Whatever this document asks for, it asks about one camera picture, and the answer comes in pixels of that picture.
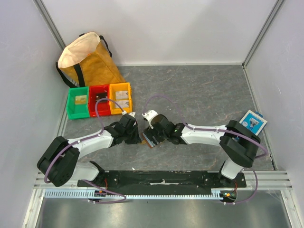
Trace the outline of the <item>brown leather card holder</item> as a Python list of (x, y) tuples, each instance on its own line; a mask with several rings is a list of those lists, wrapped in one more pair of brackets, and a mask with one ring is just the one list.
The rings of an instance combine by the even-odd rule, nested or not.
[(164, 141), (163, 138), (151, 133), (142, 133), (142, 136), (150, 148), (156, 147), (158, 144)]

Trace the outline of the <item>white VIP card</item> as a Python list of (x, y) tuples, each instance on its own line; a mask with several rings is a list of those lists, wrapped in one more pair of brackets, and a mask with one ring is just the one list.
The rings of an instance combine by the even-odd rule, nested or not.
[(129, 108), (130, 107), (130, 100), (117, 100), (116, 101), (116, 108)]

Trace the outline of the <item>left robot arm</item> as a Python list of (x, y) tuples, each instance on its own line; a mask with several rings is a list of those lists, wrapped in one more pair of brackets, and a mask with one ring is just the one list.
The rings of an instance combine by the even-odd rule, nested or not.
[(102, 130), (84, 137), (66, 139), (56, 137), (39, 159), (37, 168), (43, 173), (44, 182), (56, 187), (68, 181), (88, 180), (93, 186), (104, 183), (104, 170), (94, 161), (87, 163), (79, 159), (101, 149), (107, 149), (124, 142), (138, 144), (141, 142), (135, 112), (123, 114)]

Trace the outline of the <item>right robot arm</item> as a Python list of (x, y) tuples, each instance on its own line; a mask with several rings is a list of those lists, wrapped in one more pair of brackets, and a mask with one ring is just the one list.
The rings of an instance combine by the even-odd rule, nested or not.
[(172, 144), (207, 144), (221, 147), (228, 155), (218, 174), (218, 183), (230, 186), (243, 168), (251, 168), (260, 146), (260, 138), (237, 121), (216, 127), (195, 126), (169, 121), (166, 116), (150, 110), (142, 114), (149, 126), (142, 135), (155, 147), (163, 141)]

